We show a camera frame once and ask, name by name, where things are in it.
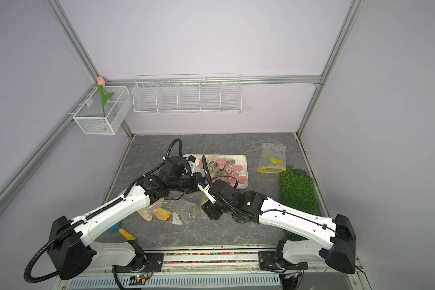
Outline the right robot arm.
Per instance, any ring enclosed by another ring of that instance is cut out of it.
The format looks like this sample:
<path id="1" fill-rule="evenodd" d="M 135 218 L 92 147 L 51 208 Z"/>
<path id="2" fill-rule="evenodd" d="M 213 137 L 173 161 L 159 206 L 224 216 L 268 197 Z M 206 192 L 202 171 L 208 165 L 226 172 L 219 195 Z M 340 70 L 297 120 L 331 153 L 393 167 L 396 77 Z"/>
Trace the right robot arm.
<path id="1" fill-rule="evenodd" d="M 199 189 L 208 197 L 202 206 L 211 220 L 228 213 L 241 224 L 254 222 L 281 228 L 314 242 L 312 256 L 344 274 L 356 272 L 356 233 L 350 219 L 305 213 L 283 205 L 255 191 L 240 192 L 222 180 L 213 180 L 205 156 L 201 157 L 205 177 Z"/>

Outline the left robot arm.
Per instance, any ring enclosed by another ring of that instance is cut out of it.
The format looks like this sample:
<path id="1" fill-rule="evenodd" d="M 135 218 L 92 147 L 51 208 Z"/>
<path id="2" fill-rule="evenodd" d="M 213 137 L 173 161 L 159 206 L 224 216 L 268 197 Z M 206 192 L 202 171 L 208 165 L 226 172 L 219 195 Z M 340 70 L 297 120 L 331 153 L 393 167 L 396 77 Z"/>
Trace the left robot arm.
<path id="1" fill-rule="evenodd" d="M 206 189 L 211 175 L 206 157 L 172 156 L 168 147 L 162 162 L 139 176 L 118 197 L 86 214 L 53 222 L 48 242 L 31 258 L 24 280 L 40 283 L 58 276 L 70 280 L 85 270 L 110 266 L 115 273 L 125 267 L 132 272 L 154 266 L 135 238 L 120 244 L 97 244 L 96 239 L 124 218 L 167 198 L 171 190 L 183 193 Z"/>

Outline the cookie ziploc bag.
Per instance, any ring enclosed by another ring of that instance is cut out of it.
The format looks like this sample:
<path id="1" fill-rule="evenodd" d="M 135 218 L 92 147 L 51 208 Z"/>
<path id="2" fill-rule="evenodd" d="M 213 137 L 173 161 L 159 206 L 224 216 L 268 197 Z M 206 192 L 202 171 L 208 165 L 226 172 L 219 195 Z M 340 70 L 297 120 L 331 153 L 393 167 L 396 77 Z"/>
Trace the cookie ziploc bag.
<path id="1" fill-rule="evenodd" d="M 280 143 L 263 143 L 257 171 L 261 174 L 279 174 L 286 170 L 286 149 Z"/>
<path id="2" fill-rule="evenodd" d="M 187 225 L 204 217 L 203 212 L 195 203 L 184 199 L 161 199 L 148 208 L 153 217 L 170 222 L 173 225 Z"/>

